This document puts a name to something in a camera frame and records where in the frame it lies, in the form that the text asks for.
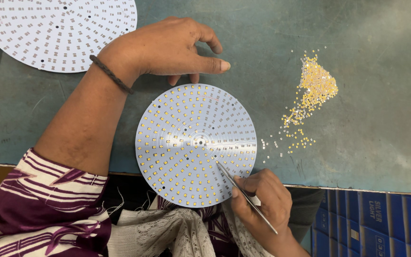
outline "woman's right hand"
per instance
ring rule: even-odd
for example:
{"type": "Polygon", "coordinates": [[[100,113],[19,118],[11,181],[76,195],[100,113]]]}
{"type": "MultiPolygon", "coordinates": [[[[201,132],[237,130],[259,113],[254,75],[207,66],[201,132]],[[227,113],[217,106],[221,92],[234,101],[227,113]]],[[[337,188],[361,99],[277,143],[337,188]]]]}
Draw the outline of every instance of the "woman's right hand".
{"type": "Polygon", "coordinates": [[[293,202],[291,194],[280,179],[271,170],[263,169],[248,178],[234,176],[234,180],[243,190],[258,196],[261,201],[259,210],[278,232],[276,235],[248,204],[242,192],[233,187],[232,210],[252,236],[274,256],[309,256],[294,239],[288,227],[293,202]]]}

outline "white pcb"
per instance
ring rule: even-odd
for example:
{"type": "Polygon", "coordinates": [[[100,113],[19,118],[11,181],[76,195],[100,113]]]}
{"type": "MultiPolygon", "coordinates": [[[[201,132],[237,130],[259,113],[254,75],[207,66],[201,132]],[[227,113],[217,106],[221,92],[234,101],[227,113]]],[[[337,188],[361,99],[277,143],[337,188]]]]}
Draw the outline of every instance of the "white pcb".
{"type": "Polygon", "coordinates": [[[146,109],[136,133],[136,158],[148,184],[185,207],[211,206],[231,196],[217,167],[248,177],[256,133],[245,108],[212,85],[187,84],[161,94],[146,109]]]}
{"type": "Polygon", "coordinates": [[[0,0],[0,48],[47,71],[87,71],[90,54],[136,25],[134,0],[0,0]]]}

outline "green table surface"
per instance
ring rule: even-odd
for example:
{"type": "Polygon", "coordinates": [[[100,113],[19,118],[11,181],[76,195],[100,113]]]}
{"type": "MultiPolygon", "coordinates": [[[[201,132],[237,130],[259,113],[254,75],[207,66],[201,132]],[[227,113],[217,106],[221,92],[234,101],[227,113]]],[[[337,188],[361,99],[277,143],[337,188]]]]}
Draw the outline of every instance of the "green table surface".
{"type": "MultiPolygon", "coordinates": [[[[259,142],[254,171],[272,169],[286,184],[411,193],[411,1],[136,0],[137,26],[169,15],[211,26],[231,70],[202,75],[247,109],[259,142]],[[336,79],[338,95],[305,119],[316,143],[288,155],[278,140],[306,50],[336,79]]],[[[202,55],[213,56],[206,44],[202,55]]],[[[74,90],[83,73],[26,66],[0,50],[0,163],[18,163],[74,90]]],[[[179,85],[188,83],[182,77],[179,85]]],[[[110,171],[139,173],[134,138],[141,115],[170,86],[144,75],[117,127],[110,171]]],[[[298,127],[290,126],[297,131],[298,127]]]]}

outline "metal tweezers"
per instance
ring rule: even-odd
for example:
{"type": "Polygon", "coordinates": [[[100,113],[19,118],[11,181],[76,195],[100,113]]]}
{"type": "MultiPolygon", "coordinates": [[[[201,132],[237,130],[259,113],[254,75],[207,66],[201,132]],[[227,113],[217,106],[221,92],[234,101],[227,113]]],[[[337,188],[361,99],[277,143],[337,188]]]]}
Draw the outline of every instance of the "metal tweezers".
{"type": "Polygon", "coordinates": [[[223,172],[223,174],[226,176],[226,178],[231,182],[231,184],[235,187],[237,187],[243,194],[243,196],[245,196],[245,199],[247,200],[247,202],[255,209],[255,211],[261,215],[261,217],[264,219],[264,221],[266,222],[266,224],[270,227],[270,229],[276,234],[278,235],[277,230],[275,230],[275,228],[269,223],[269,221],[266,219],[266,217],[264,217],[264,215],[261,213],[261,211],[256,207],[256,205],[252,202],[252,200],[250,199],[250,197],[245,193],[245,191],[242,190],[242,188],[240,188],[240,186],[236,183],[236,181],[234,180],[234,178],[231,177],[231,174],[229,174],[228,170],[219,162],[216,162],[218,165],[218,169],[220,169],[221,172],[223,172]]]}

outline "sleeve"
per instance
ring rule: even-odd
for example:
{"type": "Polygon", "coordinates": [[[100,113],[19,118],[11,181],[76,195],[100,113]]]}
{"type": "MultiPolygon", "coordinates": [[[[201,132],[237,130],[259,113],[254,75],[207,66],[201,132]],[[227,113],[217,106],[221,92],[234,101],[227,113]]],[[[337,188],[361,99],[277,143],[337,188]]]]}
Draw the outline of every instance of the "sleeve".
{"type": "Polygon", "coordinates": [[[96,204],[107,180],[46,160],[29,149],[0,184],[0,252],[16,246],[10,255],[101,253],[111,221],[96,204]]]}

